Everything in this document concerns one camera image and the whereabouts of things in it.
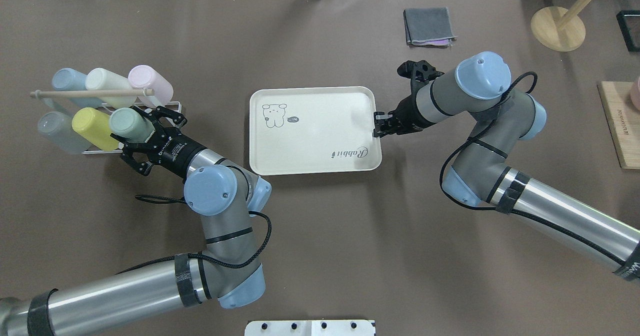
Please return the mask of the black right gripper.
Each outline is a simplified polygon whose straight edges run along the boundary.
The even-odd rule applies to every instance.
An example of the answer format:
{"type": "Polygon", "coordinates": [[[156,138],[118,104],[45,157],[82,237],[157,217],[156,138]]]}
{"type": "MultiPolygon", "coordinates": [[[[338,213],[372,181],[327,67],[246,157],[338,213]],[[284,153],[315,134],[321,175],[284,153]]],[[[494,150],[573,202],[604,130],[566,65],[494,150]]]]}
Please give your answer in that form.
{"type": "Polygon", "coordinates": [[[404,98],[395,110],[390,113],[374,112],[374,131],[372,136],[381,138],[386,135],[404,135],[420,132],[434,125],[428,121],[418,108],[418,91],[436,80],[443,72],[422,61],[407,60],[397,68],[397,74],[410,80],[411,94],[404,98]]]}

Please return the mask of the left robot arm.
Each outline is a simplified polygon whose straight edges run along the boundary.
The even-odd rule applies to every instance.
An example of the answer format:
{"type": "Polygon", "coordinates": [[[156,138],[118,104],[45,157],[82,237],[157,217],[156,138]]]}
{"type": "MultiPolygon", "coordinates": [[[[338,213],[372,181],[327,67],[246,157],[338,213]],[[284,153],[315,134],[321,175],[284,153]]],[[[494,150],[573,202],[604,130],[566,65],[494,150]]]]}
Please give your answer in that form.
{"type": "Polygon", "coordinates": [[[47,111],[29,102],[1,111],[1,333],[9,311],[26,311],[35,295],[68,291],[123,268],[205,245],[199,216],[135,194],[182,195],[166,170],[144,178],[116,154],[68,155],[41,137],[47,111]]]}

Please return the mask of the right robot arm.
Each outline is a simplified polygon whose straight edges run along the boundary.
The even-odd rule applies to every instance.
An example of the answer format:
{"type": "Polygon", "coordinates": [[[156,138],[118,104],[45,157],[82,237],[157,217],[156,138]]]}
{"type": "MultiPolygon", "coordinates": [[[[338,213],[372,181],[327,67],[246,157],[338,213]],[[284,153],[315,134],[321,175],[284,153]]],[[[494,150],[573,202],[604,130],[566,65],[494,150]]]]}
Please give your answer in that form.
{"type": "Polygon", "coordinates": [[[530,91],[515,88],[503,58],[478,53],[446,73],[407,61],[397,72],[410,80],[411,94],[395,110],[374,113],[375,137],[420,132],[469,113],[476,124],[439,175],[448,199],[469,210],[515,215],[614,275],[639,282],[637,229],[507,166],[515,144],[535,137],[547,113],[530,91]]]}

